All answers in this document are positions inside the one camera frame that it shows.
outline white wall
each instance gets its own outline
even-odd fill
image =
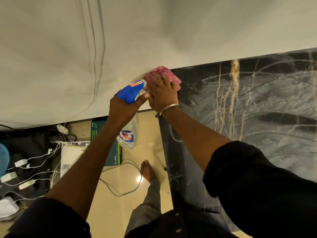
[[[105,116],[119,89],[160,65],[317,47],[317,0],[89,6],[91,20],[87,0],[0,0],[0,123],[23,128]]]

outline dark shirt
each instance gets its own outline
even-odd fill
[[[230,219],[250,236],[315,236],[317,184],[274,166],[254,146],[235,141],[218,148],[203,182],[212,197],[219,197]],[[65,204],[40,198],[6,237],[56,236],[90,237],[89,225]],[[126,237],[234,236],[202,213],[178,209],[135,228]]]

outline blue spray nozzle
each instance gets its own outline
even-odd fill
[[[145,80],[137,81],[123,88],[117,95],[119,99],[123,99],[126,103],[133,103],[138,93],[146,86]]]

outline bare foot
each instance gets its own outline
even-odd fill
[[[141,164],[141,174],[147,181],[149,181],[149,183],[157,178],[152,166],[147,160],[143,161]]]

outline person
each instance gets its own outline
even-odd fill
[[[121,128],[146,100],[158,113],[178,104],[177,84],[167,76],[155,74],[155,79],[156,83],[147,79],[150,93],[132,104],[116,95],[111,99],[108,121],[98,136],[47,195],[37,199],[11,226],[6,237],[90,237],[86,219],[106,157]],[[242,231],[253,237],[314,236],[315,182],[274,166],[258,148],[213,131],[178,106],[162,115],[204,171],[208,193],[219,197]],[[201,139],[202,134],[208,138]],[[161,214],[159,182],[147,161],[141,169],[150,187],[144,203],[132,212],[125,237],[235,237],[209,212],[178,208]]]

